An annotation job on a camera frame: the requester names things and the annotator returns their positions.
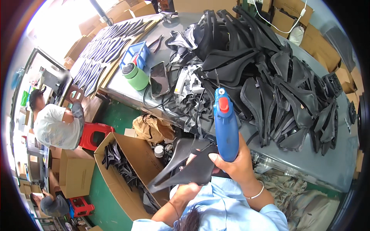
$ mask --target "blue glue gun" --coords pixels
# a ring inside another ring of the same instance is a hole
[[[224,161],[233,162],[239,150],[239,131],[234,106],[224,88],[215,91],[213,113],[220,156]]]

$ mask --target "smartphone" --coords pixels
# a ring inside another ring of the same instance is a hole
[[[152,88],[152,97],[154,99],[170,91],[164,61],[150,68],[149,82]]]

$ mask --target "red plastic stool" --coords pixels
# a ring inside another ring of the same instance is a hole
[[[94,132],[102,132],[105,134],[105,137],[108,136],[110,132],[114,132],[114,128],[102,123],[89,123],[85,122],[84,130],[82,132],[81,140],[79,142],[79,146],[95,151],[98,146],[93,141],[94,139]]]
[[[71,206],[73,208],[73,217],[82,217],[91,215],[91,211],[95,209],[93,204],[86,203],[83,197],[69,198]]]

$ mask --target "blue plastic bin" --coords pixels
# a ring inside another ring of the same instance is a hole
[[[146,43],[147,42],[144,41],[144,42],[141,42],[141,43],[132,44],[127,49],[127,51],[123,55],[123,58],[122,58],[121,63],[120,63],[120,69],[121,70],[122,70],[124,65],[133,62],[134,58],[136,57],[136,55],[138,53],[140,53],[140,54],[137,58],[137,67],[140,68],[140,69],[143,69],[145,67],[145,65],[146,65],[145,61],[146,61],[148,55],[150,54],[150,51],[149,51]]]

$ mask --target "silver bracelet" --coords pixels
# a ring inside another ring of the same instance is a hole
[[[245,198],[247,198],[247,199],[249,199],[249,200],[250,200],[250,199],[256,198],[256,197],[258,197],[259,195],[261,195],[261,193],[262,193],[263,189],[265,188],[265,185],[263,184],[263,182],[262,182],[262,181],[260,181],[260,180],[259,180],[259,182],[262,184],[262,189],[261,189],[261,191],[260,191],[257,195],[255,195],[254,197],[247,197],[247,196],[245,196],[245,195],[244,195],[244,193],[243,193],[243,195],[244,195],[244,197],[245,197]]]

